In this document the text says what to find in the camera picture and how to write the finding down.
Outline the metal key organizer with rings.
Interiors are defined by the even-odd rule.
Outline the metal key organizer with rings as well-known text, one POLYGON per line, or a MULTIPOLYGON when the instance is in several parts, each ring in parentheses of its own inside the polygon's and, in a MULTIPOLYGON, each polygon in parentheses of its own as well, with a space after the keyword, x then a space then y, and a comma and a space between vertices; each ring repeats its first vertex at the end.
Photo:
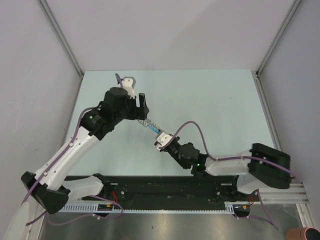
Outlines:
POLYGON ((159 134, 161 132, 161 128, 157 126, 151 119, 146 118, 144 120, 138 119, 138 123, 143 125, 145 128, 151 129, 153 132, 159 134))

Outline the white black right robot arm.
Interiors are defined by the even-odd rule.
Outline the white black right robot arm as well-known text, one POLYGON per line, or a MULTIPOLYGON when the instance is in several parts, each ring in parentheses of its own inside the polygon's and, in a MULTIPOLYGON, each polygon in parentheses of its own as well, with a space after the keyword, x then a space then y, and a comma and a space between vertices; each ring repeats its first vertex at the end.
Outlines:
POLYGON ((235 177, 230 194, 237 201, 260 188, 288 189, 294 178, 291 157, 261 143, 254 143, 251 149, 238 155, 215 159, 200 153, 191 142, 181 145, 174 139, 156 141, 154 145, 158 151, 167 152, 183 169, 190 169, 194 176, 235 177))

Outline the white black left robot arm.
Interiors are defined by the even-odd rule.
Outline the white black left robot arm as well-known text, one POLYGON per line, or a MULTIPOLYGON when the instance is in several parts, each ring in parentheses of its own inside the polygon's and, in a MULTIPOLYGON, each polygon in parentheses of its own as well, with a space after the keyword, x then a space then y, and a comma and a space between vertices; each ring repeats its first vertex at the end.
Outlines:
POLYGON ((125 88, 112 87, 96 107, 84 109, 73 136, 35 173, 25 172, 21 181, 48 214, 67 202, 88 196, 105 200, 110 196, 108 180, 97 173, 87 178, 66 180, 79 160, 123 120, 145 120, 149 113, 144 93, 138 96, 125 88))

